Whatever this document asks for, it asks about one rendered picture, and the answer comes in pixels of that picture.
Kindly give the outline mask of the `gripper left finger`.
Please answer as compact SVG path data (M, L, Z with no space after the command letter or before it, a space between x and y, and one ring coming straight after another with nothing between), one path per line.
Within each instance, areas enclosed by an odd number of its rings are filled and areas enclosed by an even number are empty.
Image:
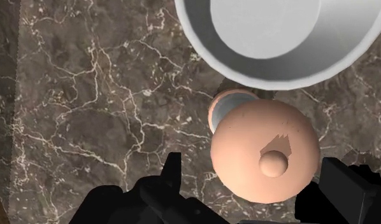
M160 175L140 178L128 192L93 188L69 224L230 224L197 198L181 196L181 182L181 153L171 152Z

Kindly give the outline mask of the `peach lidded pot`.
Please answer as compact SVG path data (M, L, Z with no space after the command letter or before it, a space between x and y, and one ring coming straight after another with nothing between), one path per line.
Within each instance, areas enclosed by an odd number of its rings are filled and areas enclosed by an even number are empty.
M210 156L235 195L262 204L285 201L307 186L320 164L317 134L294 106L244 89L219 93L210 104Z

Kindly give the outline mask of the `white bowl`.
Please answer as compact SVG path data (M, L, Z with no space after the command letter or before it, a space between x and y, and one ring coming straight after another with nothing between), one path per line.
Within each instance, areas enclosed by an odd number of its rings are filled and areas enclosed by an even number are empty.
M174 0L214 70L242 85L293 90L334 77L381 33L381 0Z

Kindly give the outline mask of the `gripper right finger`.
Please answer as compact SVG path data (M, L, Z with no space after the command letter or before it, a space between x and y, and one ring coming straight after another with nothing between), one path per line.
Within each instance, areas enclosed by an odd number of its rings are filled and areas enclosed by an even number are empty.
M381 224L381 176L366 164L325 157L319 182L297 194L294 216L302 223Z

